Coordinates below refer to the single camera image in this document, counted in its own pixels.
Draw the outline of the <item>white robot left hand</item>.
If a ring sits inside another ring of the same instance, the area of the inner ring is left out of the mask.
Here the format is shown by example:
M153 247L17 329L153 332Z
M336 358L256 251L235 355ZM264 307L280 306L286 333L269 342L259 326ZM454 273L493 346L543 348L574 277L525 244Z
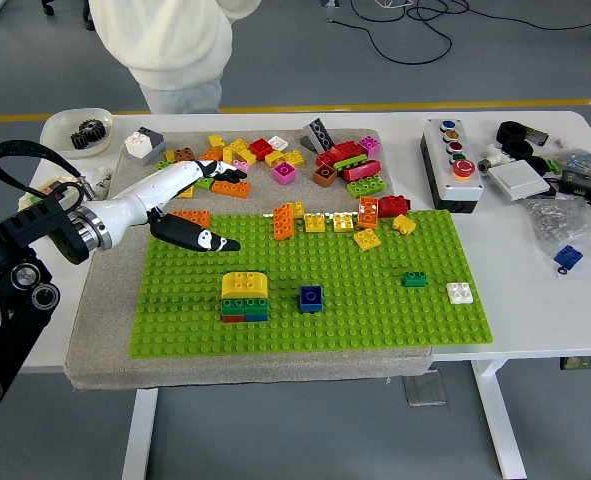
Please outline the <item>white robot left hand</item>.
M201 178L235 184L245 179L246 173L222 161L181 161L137 182L111 200L89 203L88 208L101 220L101 247L110 249L122 240L128 228L147 224L155 238L192 251L240 250L235 240L161 212L171 199Z

